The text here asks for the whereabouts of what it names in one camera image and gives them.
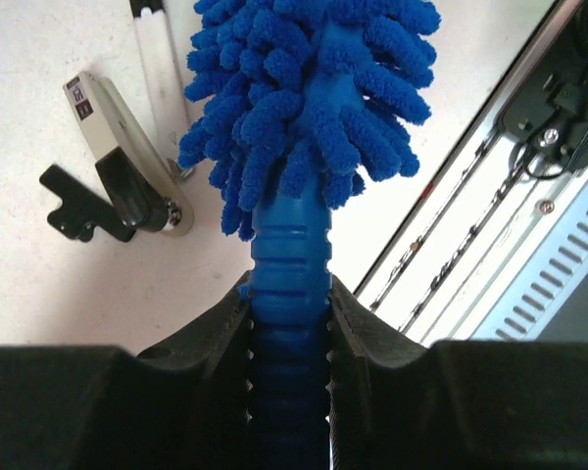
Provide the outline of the blue microfiber duster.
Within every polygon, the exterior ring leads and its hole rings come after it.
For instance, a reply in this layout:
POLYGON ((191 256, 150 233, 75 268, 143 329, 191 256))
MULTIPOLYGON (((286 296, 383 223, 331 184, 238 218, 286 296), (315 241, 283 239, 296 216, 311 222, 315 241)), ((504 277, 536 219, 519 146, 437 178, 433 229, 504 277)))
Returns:
POLYGON ((437 58, 430 1, 198 1, 179 143, 204 160, 220 227, 251 245, 249 467, 329 465, 331 214, 368 181, 412 177, 410 125, 437 58))

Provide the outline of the black T-shaped plastic piece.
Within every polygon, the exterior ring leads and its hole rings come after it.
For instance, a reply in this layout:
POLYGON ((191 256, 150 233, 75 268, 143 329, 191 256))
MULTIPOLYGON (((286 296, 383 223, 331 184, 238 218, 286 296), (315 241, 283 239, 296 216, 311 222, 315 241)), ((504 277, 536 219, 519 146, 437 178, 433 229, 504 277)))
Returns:
POLYGON ((61 200, 59 207, 49 212, 46 220, 66 238, 88 243, 96 228, 123 243, 134 237, 136 231, 123 224, 110 203, 59 165, 50 165, 39 176, 39 182, 61 200))

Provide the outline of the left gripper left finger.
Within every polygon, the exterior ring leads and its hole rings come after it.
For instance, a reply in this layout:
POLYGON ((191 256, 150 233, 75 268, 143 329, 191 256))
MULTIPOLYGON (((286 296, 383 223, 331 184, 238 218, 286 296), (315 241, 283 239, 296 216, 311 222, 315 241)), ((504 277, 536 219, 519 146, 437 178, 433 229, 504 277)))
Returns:
POLYGON ((242 469, 248 307, 237 288, 145 351, 0 347, 0 469, 242 469))

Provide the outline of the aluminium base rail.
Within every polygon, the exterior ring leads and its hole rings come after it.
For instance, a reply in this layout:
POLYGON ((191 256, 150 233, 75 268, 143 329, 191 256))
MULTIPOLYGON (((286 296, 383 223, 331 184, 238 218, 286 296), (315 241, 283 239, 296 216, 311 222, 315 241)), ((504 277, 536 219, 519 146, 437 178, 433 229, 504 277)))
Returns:
POLYGON ((552 1, 356 287, 425 346, 588 341, 588 1, 552 1))

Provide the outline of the beige black stapler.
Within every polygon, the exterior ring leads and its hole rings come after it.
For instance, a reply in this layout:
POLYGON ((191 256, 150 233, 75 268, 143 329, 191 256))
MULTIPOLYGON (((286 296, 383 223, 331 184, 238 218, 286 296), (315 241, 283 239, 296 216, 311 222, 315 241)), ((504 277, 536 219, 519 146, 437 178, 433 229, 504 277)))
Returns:
POLYGON ((113 81, 82 70, 63 85, 123 227, 180 238, 194 210, 113 81))

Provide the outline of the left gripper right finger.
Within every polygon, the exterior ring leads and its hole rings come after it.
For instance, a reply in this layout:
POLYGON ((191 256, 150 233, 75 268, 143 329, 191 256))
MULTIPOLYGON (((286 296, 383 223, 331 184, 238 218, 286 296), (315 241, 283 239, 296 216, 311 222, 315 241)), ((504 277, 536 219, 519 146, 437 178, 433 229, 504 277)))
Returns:
POLYGON ((424 347, 329 294, 338 469, 588 469, 588 344, 424 347))

